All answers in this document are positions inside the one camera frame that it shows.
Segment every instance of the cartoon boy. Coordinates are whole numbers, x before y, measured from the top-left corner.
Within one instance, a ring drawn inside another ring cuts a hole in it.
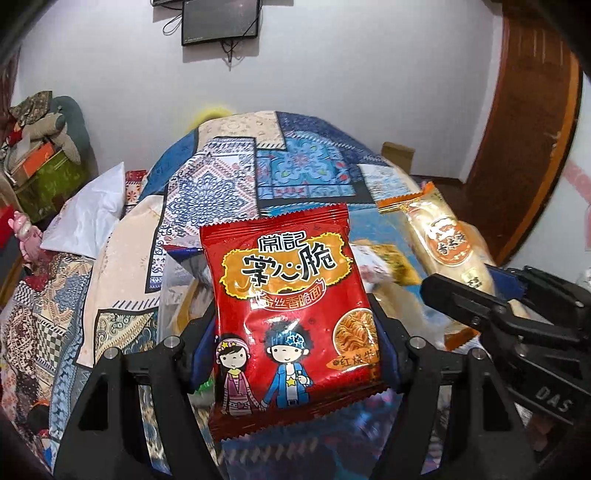
[[[265,335],[267,354],[279,364],[275,378],[261,402],[267,408],[275,392],[279,408],[303,405],[310,401],[306,387],[313,382],[304,367],[297,362],[310,353],[310,335],[297,321],[277,322]]]

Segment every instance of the noodle bowl illustration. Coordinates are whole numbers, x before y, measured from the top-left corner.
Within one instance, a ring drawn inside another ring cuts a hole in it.
[[[345,313],[333,331],[333,345],[339,355],[360,348],[378,348],[378,332],[369,309],[354,309]]]

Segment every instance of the white pillow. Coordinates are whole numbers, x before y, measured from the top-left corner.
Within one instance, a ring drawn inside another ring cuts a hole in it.
[[[96,258],[125,205],[123,162],[85,185],[43,233],[41,248]]]

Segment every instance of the bed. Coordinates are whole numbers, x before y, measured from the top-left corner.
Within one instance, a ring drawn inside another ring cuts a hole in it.
[[[0,317],[4,411],[51,468],[101,354],[111,346],[130,353],[156,344],[163,245],[196,236],[209,223],[310,202],[374,209],[378,200],[417,191],[398,167],[319,118],[266,111],[206,122],[172,145],[149,173],[128,172],[125,216],[97,259],[56,253],[36,277],[19,283]],[[416,261],[410,249],[406,255]],[[210,442],[210,450],[235,479],[293,468],[307,477],[306,468],[326,459],[329,470],[315,477],[367,478],[399,401],[391,391],[371,397],[317,421],[313,437],[298,427],[270,429],[262,437]],[[35,431],[27,417],[40,403],[49,406],[48,430]],[[167,472],[149,388],[141,391],[141,405],[152,465]],[[196,418],[207,435],[206,412],[197,411]],[[440,445],[433,445],[426,471],[437,463]]]

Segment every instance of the orange box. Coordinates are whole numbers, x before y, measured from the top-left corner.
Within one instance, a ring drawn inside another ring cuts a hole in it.
[[[54,154],[53,144],[45,143],[29,153],[27,159],[18,166],[12,174],[19,185],[23,185],[33,174],[43,166]]]

